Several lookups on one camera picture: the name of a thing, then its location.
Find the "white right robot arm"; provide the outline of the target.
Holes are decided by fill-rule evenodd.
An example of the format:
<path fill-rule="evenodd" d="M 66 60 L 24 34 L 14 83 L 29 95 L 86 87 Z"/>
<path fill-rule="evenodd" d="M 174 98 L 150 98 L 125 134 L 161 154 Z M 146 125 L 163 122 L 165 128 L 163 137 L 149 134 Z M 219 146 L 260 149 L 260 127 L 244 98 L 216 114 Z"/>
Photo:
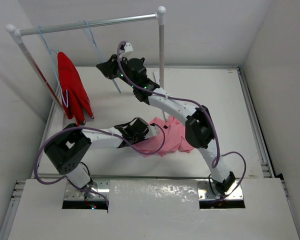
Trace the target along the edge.
<path fill-rule="evenodd" d="M 235 182 L 235 175 L 222 159 L 219 139 L 209 110 L 199 103 L 169 95 L 147 76 L 144 58 L 125 57 L 118 60 L 113 54 L 96 68 L 107 79 L 119 78 L 133 89 L 134 96 L 149 106 L 156 107 L 177 119 L 185 127 L 185 139 L 198 149 L 210 170 L 215 190 L 225 196 Z"/>

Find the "light blue wire hanger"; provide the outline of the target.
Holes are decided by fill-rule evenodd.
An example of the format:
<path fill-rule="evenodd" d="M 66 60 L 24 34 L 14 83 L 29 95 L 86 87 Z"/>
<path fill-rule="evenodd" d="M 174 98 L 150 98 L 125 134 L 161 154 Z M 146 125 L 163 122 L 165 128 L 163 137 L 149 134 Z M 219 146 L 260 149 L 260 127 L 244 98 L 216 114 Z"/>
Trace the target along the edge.
<path fill-rule="evenodd" d="M 87 27 L 87 30 L 84 29 L 84 33 L 86 34 L 88 40 L 93 44 L 94 49 L 97 52 L 98 57 L 99 57 L 99 60 L 98 60 L 99 63 L 104 63 L 106 61 L 106 59 L 94 38 L 94 35 L 93 35 L 90 25 L 88 24 L 88 22 L 86 20 L 83 20 L 83 22 L 85 23 L 85 25 Z"/>

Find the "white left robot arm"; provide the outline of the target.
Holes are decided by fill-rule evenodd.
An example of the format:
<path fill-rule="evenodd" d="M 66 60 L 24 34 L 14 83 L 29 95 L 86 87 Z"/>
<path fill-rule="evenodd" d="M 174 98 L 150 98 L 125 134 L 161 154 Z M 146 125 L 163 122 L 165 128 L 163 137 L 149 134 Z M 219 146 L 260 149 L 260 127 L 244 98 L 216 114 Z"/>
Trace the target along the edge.
<path fill-rule="evenodd" d="M 103 129 L 101 132 L 88 129 L 74 129 L 69 124 L 58 136 L 44 147 L 44 153 L 58 173 L 66 176 L 76 187 L 90 190 L 92 179 L 81 166 L 89 150 L 101 148 L 125 148 L 148 139 L 151 127 L 142 118 Z"/>

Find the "pink t shirt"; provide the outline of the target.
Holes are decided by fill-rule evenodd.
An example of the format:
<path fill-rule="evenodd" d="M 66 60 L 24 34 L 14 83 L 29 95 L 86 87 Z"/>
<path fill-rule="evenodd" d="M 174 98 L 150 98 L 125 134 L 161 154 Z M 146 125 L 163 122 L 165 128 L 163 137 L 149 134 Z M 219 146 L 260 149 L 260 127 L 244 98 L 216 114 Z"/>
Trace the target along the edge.
<path fill-rule="evenodd" d="M 186 140 L 185 126 L 175 117 L 170 116 L 168 121 L 155 117 L 149 124 L 159 125 L 165 133 L 163 147 L 157 152 L 161 157 L 177 151 L 190 153 L 194 149 Z M 143 153 L 152 153 L 160 148 L 163 139 L 163 133 L 159 130 L 158 135 L 139 142 L 134 147 Z"/>

